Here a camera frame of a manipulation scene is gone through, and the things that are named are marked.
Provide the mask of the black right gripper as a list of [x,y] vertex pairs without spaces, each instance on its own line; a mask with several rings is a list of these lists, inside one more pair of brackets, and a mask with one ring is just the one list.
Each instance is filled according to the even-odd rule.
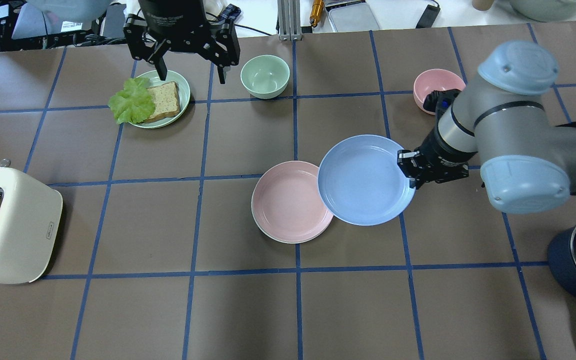
[[418,191],[426,183],[454,182],[469,177],[470,153],[457,150],[434,128],[414,150],[397,152],[397,165]]

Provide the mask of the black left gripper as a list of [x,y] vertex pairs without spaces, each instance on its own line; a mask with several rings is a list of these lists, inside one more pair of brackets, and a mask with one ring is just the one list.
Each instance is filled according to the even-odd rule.
[[197,54],[216,63],[219,83],[226,84],[229,63],[239,63],[240,44],[231,14],[212,15],[202,0],[140,0],[140,12],[129,14],[123,33],[135,60],[154,63],[158,78],[167,79],[167,52]]

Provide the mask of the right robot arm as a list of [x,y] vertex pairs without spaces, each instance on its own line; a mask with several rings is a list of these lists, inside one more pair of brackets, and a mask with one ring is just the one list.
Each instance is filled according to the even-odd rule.
[[397,164],[410,187],[469,175],[478,155],[487,198],[506,214],[535,214],[576,196],[576,121],[552,126],[542,95],[560,68],[546,48],[523,40],[494,49],[463,91],[435,112],[436,124]]

